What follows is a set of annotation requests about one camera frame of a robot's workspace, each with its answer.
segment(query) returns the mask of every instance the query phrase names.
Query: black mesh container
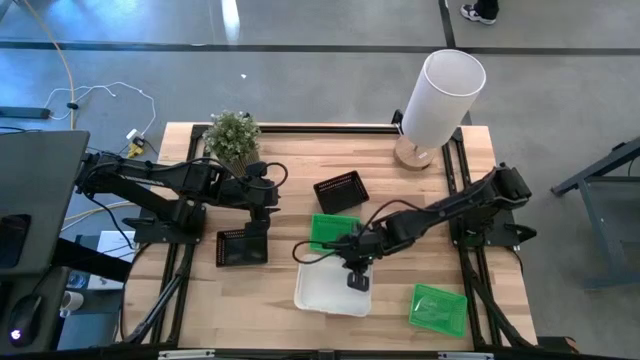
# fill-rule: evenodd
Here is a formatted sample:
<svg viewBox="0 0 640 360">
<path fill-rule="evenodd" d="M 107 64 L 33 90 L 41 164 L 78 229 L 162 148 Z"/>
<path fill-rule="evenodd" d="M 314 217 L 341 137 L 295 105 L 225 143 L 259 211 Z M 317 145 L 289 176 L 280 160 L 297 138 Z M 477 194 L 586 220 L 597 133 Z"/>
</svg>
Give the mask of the black mesh container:
<svg viewBox="0 0 640 360">
<path fill-rule="evenodd" d="M 325 214 L 335 214 L 369 200 L 357 171 L 317 183 L 313 189 Z"/>
<path fill-rule="evenodd" d="M 267 237 L 245 236 L 244 230 L 219 231 L 216 267 L 266 264 Z"/>
</svg>

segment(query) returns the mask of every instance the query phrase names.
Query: lamp shade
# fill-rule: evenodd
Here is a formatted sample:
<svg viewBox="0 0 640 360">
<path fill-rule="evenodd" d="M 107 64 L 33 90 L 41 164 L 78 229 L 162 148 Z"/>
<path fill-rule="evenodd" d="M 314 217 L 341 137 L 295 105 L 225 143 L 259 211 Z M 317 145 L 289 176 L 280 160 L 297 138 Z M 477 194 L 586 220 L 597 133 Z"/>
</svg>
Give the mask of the lamp shade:
<svg viewBox="0 0 640 360">
<path fill-rule="evenodd" d="M 440 50 L 429 55 L 402 119 L 404 135 L 418 146 L 444 145 L 486 79 L 482 64 L 469 54 Z"/>
</svg>

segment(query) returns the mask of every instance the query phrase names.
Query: plant pot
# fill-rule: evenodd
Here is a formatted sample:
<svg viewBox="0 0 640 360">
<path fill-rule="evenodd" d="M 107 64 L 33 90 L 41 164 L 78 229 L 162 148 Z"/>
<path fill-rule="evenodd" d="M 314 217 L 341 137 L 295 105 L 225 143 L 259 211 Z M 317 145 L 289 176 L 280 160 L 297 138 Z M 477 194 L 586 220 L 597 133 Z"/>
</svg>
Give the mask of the plant pot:
<svg viewBox="0 0 640 360">
<path fill-rule="evenodd" d="M 245 155 L 243 158 L 236 159 L 232 162 L 223 161 L 223 163 L 231 169 L 231 172 L 234 176 L 240 177 L 246 175 L 247 165 L 251 165 L 255 162 L 260 161 L 260 155 L 257 150 L 250 152 Z"/>
</svg>

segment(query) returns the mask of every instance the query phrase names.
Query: wooden lamp base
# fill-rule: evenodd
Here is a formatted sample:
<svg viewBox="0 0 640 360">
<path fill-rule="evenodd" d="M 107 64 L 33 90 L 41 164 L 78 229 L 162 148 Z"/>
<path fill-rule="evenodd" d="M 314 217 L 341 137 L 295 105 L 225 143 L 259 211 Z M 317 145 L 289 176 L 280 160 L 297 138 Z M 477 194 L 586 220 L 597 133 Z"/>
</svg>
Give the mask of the wooden lamp base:
<svg viewBox="0 0 640 360">
<path fill-rule="evenodd" d="M 436 156 L 437 148 L 414 145 L 408 137 L 400 136 L 393 156 L 400 166 L 411 171 L 424 170 Z"/>
</svg>

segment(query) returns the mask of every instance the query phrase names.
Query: wooden tabletop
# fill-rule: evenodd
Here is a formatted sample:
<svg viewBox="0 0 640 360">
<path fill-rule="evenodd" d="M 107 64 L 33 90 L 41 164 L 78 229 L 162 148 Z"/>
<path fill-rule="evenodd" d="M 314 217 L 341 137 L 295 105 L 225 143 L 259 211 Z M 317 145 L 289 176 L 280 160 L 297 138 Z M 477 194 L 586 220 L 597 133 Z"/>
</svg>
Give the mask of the wooden tabletop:
<svg viewBox="0 0 640 360">
<path fill-rule="evenodd" d="M 167 124 L 159 163 L 186 159 L 193 123 Z M 472 180 L 495 165 L 489 130 L 462 127 Z M 424 171 L 411 172 L 395 164 L 389 134 L 262 134 L 260 156 L 289 168 L 280 188 L 282 210 L 272 215 L 269 263 L 262 266 L 216 268 L 216 232 L 241 229 L 246 211 L 208 207 L 205 237 L 196 247 L 182 323 L 180 347 L 350 349 L 350 350 L 471 350 L 470 329 L 455 338 L 414 327 L 408 322 L 414 284 L 421 283 L 464 295 L 457 251 L 447 224 L 435 226 L 413 247 L 374 264 L 372 310 L 365 318 L 302 311 L 293 302 L 298 264 L 291 258 L 296 242 L 308 240 L 311 215 L 321 213 L 313 184 L 357 170 L 371 200 L 341 215 L 363 221 L 384 202 L 404 199 L 419 206 L 448 196 L 442 155 Z M 460 173 L 454 161 L 457 174 Z M 268 177 L 282 178 L 280 169 Z M 173 197 L 168 189 L 155 189 Z M 402 209 L 390 206 L 380 215 Z M 167 245 L 155 244 L 136 263 L 125 296 L 125 329 L 133 331 L 158 296 Z M 520 267 L 505 249 L 486 249 L 494 297 L 509 320 L 530 342 L 536 342 Z M 486 311 L 478 299 L 485 339 Z M 173 316 L 170 304 L 165 336 Z"/>
</svg>

